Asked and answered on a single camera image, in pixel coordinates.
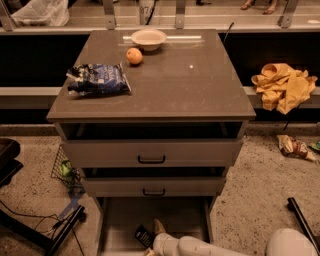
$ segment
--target plastic bag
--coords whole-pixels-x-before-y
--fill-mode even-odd
[[[11,17],[18,26],[64,26],[69,20],[68,0],[31,0]]]

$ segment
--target blue chip bag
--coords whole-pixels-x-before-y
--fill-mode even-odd
[[[81,95],[131,92],[121,63],[114,66],[108,64],[81,64],[69,69],[67,76],[74,79],[69,84],[68,91],[75,91]]]

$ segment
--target wrapper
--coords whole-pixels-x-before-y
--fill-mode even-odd
[[[130,93],[131,88],[121,64],[82,64],[68,70],[67,76],[74,79],[69,91],[81,95],[105,95]]]
[[[316,162],[315,156],[308,150],[307,145],[288,135],[278,135],[279,149],[284,156],[302,158]]]

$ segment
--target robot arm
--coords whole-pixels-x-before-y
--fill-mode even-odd
[[[203,242],[195,237],[174,238],[160,233],[153,243],[156,256],[247,256]],[[283,228],[275,231],[266,246],[266,256],[319,256],[313,244],[300,232]]]
[[[174,238],[167,233],[159,234],[153,249],[157,256],[247,256],[201,241],[195,237]]]

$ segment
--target yellow cloth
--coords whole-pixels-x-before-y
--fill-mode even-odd
[[[294,70],[286,63],[265,65],[260,75],[255,75],[251,81],[256,93],[262,93],[263,108],[276,108],[282,114],[310,98],[315,89],[316,76],[308,77],[308,71]]]

